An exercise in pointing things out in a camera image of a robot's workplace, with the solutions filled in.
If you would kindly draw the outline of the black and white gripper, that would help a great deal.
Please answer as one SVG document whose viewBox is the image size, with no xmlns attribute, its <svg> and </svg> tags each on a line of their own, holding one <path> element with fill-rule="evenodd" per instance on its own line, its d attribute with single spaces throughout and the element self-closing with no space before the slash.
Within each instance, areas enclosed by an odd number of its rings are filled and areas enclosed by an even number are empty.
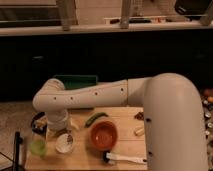
<svg viewBox="0 0 213 171">
<path fill-rule="evenodd" d="M 59 136 L 72 130 L 68 114 L 58 123 L 48 122 L 44 112 L 37 113 L 30 124 L 33 133 L 41 136 Z"/>
</svg>

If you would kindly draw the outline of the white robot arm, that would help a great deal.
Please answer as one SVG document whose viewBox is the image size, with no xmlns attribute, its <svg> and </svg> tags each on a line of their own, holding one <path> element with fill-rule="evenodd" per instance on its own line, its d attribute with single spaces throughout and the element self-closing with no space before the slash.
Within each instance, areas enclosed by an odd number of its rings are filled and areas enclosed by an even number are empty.
<svg viewBox="0 0 213 171">
<path fill-rule="evenodd" d="M 74 90 L 52 78 L 35 94 L 33 106 L 57 130 L 65 127 L 68 109 L 141 107 L 149 171 L 208 171 L 201 98 L 182 75 L 163 73 Z"/>
</svg>

